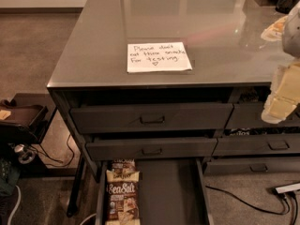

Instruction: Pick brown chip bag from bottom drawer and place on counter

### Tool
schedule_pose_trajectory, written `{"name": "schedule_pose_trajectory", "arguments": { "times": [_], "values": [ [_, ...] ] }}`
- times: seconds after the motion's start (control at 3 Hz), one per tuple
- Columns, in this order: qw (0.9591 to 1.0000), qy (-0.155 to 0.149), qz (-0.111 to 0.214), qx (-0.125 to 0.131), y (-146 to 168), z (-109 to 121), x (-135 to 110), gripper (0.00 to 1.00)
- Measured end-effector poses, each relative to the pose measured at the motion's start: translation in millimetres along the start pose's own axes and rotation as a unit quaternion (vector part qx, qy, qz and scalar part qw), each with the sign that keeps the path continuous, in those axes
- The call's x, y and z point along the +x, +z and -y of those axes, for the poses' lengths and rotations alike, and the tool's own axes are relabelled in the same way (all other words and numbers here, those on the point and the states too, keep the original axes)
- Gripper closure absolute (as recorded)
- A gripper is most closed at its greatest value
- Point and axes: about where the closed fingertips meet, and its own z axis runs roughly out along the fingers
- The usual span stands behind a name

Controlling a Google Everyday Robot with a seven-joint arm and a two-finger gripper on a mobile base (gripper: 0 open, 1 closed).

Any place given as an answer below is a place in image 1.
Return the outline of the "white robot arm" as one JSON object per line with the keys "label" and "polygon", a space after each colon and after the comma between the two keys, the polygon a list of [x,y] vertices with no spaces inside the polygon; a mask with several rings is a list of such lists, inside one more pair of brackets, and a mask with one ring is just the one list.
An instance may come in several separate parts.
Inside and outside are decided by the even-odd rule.
{"label": "white robot arm", "polygon": [[266,41],[280,40],[282,49],[294,60],[287,66],[279,66],[271,82],[271,93],[263,105],[261,118],[264,122],[278,124],[300,104],[300,2],[288,15],[266,28],[261,38]]}

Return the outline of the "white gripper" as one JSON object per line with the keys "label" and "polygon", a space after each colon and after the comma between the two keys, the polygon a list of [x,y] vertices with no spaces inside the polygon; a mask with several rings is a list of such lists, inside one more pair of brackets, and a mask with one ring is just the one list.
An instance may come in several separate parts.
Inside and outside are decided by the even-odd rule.
{"label": "white gripper", "polygon": [[278,124],[285,121],[300,103],[300,63],[279,66],[270,90],[261,118],[266,123]]}

